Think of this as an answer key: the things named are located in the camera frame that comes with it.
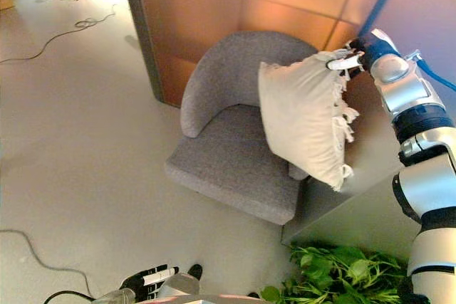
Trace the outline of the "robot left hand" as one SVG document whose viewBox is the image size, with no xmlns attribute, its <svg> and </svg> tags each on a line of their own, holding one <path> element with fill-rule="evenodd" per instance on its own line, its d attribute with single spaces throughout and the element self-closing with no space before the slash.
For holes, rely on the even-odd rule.
<svg viewBox="0 0 456 304">
<path fill-rule="evenodd" d="M 167 264 L 140 271 L 126 278 L 120 290 L 127 288 L 134 293 L 135 302 L 142 302 L 156 297 L 163 283 L 179 272 L 177 266 L 169 268 Z"/>
</svg>

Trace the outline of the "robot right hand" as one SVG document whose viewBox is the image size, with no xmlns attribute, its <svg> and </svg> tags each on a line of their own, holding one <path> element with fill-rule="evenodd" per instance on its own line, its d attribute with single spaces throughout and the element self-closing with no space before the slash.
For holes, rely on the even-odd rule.
<svg viewBox="0 0 456 304">
<path fill-rule="evenodd" d="M 347 41 L 342 48 L 324 51 L 324 53 L 328 56 L 326 68 L 331 71 L 338 71 L 345 80 L 351 80 L 368 71 L 364 63 L 366 50 L 360 37 Z"/>
</svg>

